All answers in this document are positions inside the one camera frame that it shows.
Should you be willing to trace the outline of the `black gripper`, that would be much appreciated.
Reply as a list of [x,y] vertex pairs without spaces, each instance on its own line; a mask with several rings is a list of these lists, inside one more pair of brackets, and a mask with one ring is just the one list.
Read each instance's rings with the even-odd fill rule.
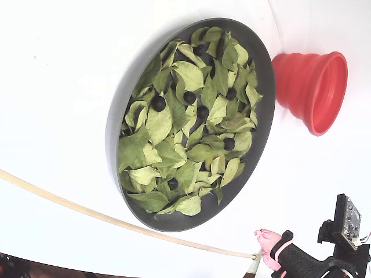
[[289,270],[289,277],[365,277],[370,256],[345,261],[328,257],[319,261],[298,248],[293,233],[282,235],[261,229],[255,231],[264,263],[275,272]]

